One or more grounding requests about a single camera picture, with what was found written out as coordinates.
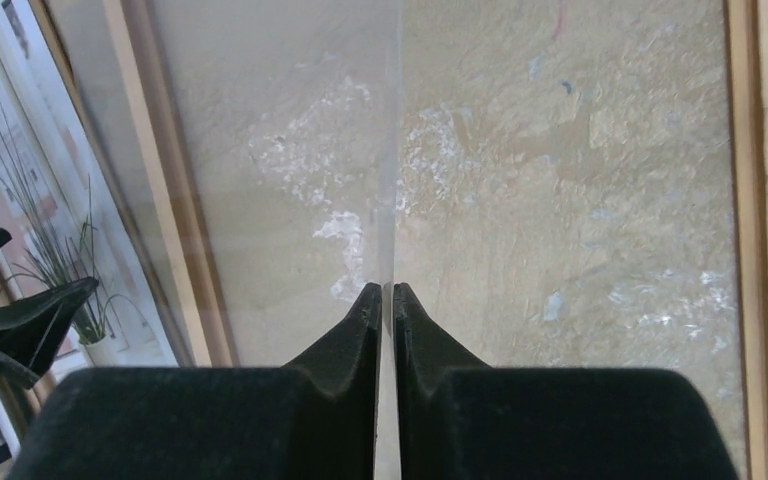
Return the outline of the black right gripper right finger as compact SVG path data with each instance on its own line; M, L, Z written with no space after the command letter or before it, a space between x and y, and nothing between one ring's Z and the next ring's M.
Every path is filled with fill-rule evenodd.
M492 367L393 290L406 479L734 479L709 409L650 368Z

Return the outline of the plant window photo print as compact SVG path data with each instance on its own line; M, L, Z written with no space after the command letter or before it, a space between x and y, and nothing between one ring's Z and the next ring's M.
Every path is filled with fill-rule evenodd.
M0 1L0 300L91 275L52 370L174 366L165 313L27 1Z

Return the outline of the clear acrylic glass pane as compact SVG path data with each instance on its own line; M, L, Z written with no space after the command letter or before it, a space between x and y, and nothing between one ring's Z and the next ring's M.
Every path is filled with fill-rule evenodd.
M384 296L375 474L401 472L393 290L480 360L685 377L746 472L720 1L53 1L165 287L127 90L170 102L223 294L281 364Z

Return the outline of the light wooden picture frame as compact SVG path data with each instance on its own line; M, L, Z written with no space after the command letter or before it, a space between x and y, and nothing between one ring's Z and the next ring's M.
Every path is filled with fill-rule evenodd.
M37 2L34 11L40 15L42 26L57 37L57 60L69 70L102 156L115 204L149 260L151 279L161 287L161 304L175 320L176 345L185 348L187 360L196 364L241 364L233 359L232 346L216 335L223 326L223 294L216 287L211 255L196 252L202 233L198 206L192 200L172 199L165 190L168 183L180 184L184 189L191 186L183 152L178 148L163 151L164 138L175 127L170 102L145 100L145 75L138 75L135 85L127 90L127 108L138 126L138 146L145 157L150 189L159 199L160 239L171 251L172 284L165 287L91 123L70 56L54 23L51 2ZM743 478L768 479L768 1L720 2L725 7L727 119L746 459Z

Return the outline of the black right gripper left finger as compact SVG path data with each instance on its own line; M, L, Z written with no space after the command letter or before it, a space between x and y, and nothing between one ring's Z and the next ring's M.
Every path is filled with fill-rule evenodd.
M91 368L34 420L12 479L369 479L382 289L280 367Z

